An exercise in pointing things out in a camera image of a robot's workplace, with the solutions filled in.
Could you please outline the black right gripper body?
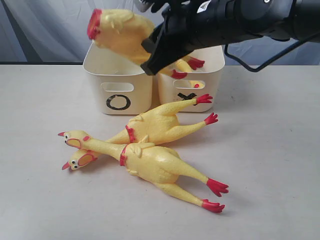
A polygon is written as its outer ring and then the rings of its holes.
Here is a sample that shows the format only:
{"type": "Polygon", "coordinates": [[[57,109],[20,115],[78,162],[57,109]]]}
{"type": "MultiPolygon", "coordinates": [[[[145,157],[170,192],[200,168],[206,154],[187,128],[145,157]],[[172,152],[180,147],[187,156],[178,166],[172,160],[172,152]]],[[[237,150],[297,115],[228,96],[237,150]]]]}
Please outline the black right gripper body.
{"type": "Polygon", "coordinates": [[[169,0],[163,22],[141,45],[150,57],[140,66],[148,75],[198,49],[230,44],[235,30],[233,0],[169,0]]]}

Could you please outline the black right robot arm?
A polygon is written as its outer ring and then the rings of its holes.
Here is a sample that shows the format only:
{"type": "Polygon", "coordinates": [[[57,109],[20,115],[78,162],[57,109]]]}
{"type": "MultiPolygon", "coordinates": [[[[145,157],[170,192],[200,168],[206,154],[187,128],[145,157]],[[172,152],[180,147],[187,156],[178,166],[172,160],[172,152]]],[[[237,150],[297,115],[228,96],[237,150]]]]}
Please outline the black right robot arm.
{"type": "Polygon", "coordinates": [[[198,49],[269,37],[295,43],[265,61],[245,68],[253,73],[307,42],[320,40],[317,0],[148,0],[163,22],[141,45],[150,54],[140,66],[149,76],[198,49]]]}

